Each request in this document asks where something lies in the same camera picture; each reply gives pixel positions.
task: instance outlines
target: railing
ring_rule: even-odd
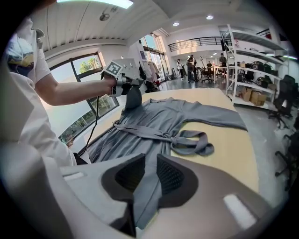
[[[266,38],[268,38],[270,40],[272,39],[269,28],[266,29],[266,30],[264,30],[264,31],[258,32],[257,35],[260,35],[261,37],[266,37]],[[279,37],[280,37],[280,41],[282,41],[282,42],[288,40],[285,36],[283,36],[281,34],[279,34]]]
[[[265,29],[264,31],[258,32],[257,35],[271,39],[271,34],[270,34],[269,28]]]
[[[227,39],[227,45],[232,45],[230,39]],[[221,36],[208,36],[208,37],[199,37],[193,38],[186,41],[181,41],[177,43],[173,43],[168,45],[170,51],[176,51],[180,49],[186,49],[190,47],[197,47],[197,46],[207,46],[207,45],[221,45],[222,37]]]

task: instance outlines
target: desk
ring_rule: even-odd
[[[215,66],[213,66],[213,68],[214,68],[214,84],[216,84],[216,69],[217,68],[225,68],[225,69],[227,69],[228,67],[227,66],[217,66],[217,65],[215,65]]]
[[[189,102],[198,101],[204,105],[213,105],[235,111],[232,102],[220,89],[182,89],[147,93],[142,96],[142,101],[152,99],[184,99]],[[95,128],[92,140],[103,133],[118,120],[122,108],[116,110],[111,117],[100,122]],[[215,152],[207,157],[199,155],[182,156],[171,152],[172,156],[184,158],[192,162],[201,163],[221,169],[234,178],[258,192],[258,174],[256,159],[250,137],[247,131],[240,129],[224,128],[198,122],[186,123],[181,130],[198,130],[206,132],[208,140],[215,147]]]

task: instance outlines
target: person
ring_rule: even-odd
[[[190,57],[186,61],[187,68],[189,68],[190,64],[194,66],[194,70],[193,70],[194,80],[197,81],[197,74],[196,74],[197,61],[196,61],[196,59],[194,58],[193,55],[190,55]],[[191,72],[188,70],[188,81],[190,82],[190,80],[191,80]]]
[[[183,67],[182,67],[182,64],[181,64],[181,59],[178,59],[177,60],[177,69],[179,71],[179,74],[181,76],[181,80],[183,79]]]
[[[206,64],[207,67],[212,67],[212,64],[210,61],[208,61],[208,64]]]
[[[53,2],[56,1],[45,1],[46,6]],[[89,82],[58,83],[48,68],[43,50],[38,47],[36,31],[32,27],[31,19],[25,19],[11,37],[4,52],[4,59],[13,80],[34,106],[19,141],[35,147],[44,158],[53,158],[58,166],[83,164],[85,162],[71,152],[51,130],[40,98],[49,105],[74,104],[96,96],[112,94],[116,80],[105,77],[103,80]]]
[[[221,66],[226,66],[226,64],[227,64],[227,60],[226,60],[226,58],[225,58],[225,56],[223,55],[223,53],[221,53],[220,54],[221,56],[219,57],[219,62],[221,63]],[[222,71],[222,77],[225,77],[226,76],[226,69],[224,69],[223,71]]]
[[[221,63],[221,66],[226,66],[227,60],[223,53],[220,54],[221,56],[219,57],[219,62]]]

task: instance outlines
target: tree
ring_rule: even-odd
[[[88,59],[88,63],[91,65],[91,67],[93,69],[97,69],[97,68],[100,67],[98,61],[96,60],[96,58],[90,58],[90,59]]]
[[[80,64],[80,73],[87,72],[87,71],[89,71],[91,69],[92,69],[91,65],[89,63],[87,63],[87,62],[82,62]]]
[[[96,58],[90,58],[87,60],[87,62],[82,62],[80,64],[80,73],[84,73],[92,69],[97,69],[99,67],[100,65],[98,63],[98,60]]]

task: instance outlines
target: ceiling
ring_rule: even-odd
[[[72,42],[90,39],[120,39],[131,45],[163,27],[166,32],[214,24],[267,26],[261,9],[248,7],[250,0],[133,0],[128,9],[95,1],[54,3],[32,14],[34,28],[45,33],[44,52]],[[100,21],[102,13],[109,14]],[[207,13],[214,19],[206,20]],[[172,23],[181,24],[174,28]]]

